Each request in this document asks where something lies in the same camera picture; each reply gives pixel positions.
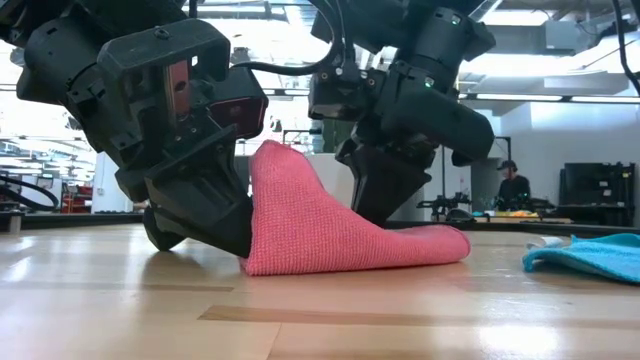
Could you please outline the pink microfiber towel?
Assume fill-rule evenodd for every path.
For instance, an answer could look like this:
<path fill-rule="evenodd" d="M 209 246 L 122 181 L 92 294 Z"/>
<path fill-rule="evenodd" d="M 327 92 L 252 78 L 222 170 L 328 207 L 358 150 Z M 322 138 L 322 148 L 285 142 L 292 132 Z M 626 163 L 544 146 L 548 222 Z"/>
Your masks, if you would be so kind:
<path fill-rule="evenodd" d="M 300 275 L 460 262 L 466 234 L 447 225 L 386 230 L 329 194 L 309 160 L 274 141 L 251 157 L 250 276 Z"/>

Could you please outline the blue microfiber towel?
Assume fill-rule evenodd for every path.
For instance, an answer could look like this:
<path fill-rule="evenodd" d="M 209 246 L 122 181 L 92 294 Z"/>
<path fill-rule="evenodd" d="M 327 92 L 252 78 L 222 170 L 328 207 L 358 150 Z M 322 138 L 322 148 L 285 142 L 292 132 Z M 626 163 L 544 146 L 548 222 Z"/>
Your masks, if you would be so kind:
<path fill-rule="evenodd" d="M 640 285 L 640 235 L 618 233 L 589 239 L 572 235 L 569 244 L 543 237 L 541 243 L 527 245 L 522 264 L 526 272 L 534 272 L 543 263 Z"/>

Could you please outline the person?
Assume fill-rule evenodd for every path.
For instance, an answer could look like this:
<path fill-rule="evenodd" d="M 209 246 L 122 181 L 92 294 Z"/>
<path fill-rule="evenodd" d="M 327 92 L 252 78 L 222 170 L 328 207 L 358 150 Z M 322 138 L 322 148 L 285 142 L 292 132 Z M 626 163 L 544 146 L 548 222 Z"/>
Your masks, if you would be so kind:
<path fill-rule="evenodd" d="M 497 168 L 504 177 L 496 196 L 495 207 L 500 211 L 524 210 L 531 196 L 530 181 L 518 174 L 513 160 L 505 160 Z"/>

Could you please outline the white hexagonal plant pot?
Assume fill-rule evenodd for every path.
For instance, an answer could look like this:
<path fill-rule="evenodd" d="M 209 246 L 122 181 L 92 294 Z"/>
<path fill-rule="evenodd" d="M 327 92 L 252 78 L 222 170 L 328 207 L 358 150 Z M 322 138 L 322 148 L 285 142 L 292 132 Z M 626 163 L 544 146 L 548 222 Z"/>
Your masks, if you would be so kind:
<path fill-rule="evenodd" d="M 350 208 L 354 192 L 354 178 L 350 169 L 339 163 L 332 153 L 307 154 L 306 158 L 324 189 L 341 204 Z"/>

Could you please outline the black shelf cabinet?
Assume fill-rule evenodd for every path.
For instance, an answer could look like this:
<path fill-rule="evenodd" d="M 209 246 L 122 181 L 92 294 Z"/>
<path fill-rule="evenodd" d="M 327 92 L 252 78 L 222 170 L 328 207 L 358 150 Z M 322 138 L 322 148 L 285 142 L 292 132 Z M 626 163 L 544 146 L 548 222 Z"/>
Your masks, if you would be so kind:
<path fill-rule="evenodd" d="M 576 223 L 631 227 L 635 163 L 565 163 L 557 212 Z"/>

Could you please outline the green cactus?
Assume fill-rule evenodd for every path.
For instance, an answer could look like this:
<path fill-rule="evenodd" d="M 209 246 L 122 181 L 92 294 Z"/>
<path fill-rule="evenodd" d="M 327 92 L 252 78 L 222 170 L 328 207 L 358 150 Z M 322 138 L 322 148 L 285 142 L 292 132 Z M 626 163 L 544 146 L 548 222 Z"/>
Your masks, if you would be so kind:
<path fill-rule="evenodd" d="M 335 153 L 336 148 L 351 137 L 353 122 L 325 120 L 322 127 L 323 153 Z"/>

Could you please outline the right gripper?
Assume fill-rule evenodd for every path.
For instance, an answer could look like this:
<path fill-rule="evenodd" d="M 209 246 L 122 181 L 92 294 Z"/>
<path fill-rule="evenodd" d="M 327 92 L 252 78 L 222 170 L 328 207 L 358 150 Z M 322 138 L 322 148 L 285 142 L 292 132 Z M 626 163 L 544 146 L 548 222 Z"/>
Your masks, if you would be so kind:
<path fill-rule="evenodd" d="M 457 167 L 488 157 L 495 139 L 489 120 L 458 103 L 453 92 L 438 91 L 426 72 L 395 63 L 371 95 L 371 107 L 352 131 L 356 143 L 346 139 L 335 153 L 341 164 L 349 157 L 351 209 L 369 222 L 383 225 L 431 180 L 424 168 L 437 148 L 450 149 Z"/>

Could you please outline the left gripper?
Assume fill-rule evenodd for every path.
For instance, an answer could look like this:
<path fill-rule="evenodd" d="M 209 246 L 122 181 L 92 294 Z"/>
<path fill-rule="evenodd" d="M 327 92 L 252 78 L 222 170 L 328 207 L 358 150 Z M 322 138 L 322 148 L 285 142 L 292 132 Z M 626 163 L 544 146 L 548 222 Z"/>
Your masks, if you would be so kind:
<path fill-rule="evenodd" d="M 203 97 L 195 79 L 226 79 L 229 50 L 229 40 L 201 20 L 153 26 L 106 41 L 67 93 L 90 142 L 118 165 L 120 189 L 150 200 L 143 225 L 161 252 L 192 238 L 250 254 L 253 204 L 234 166 L 236 128 L 166 159 Z"/>

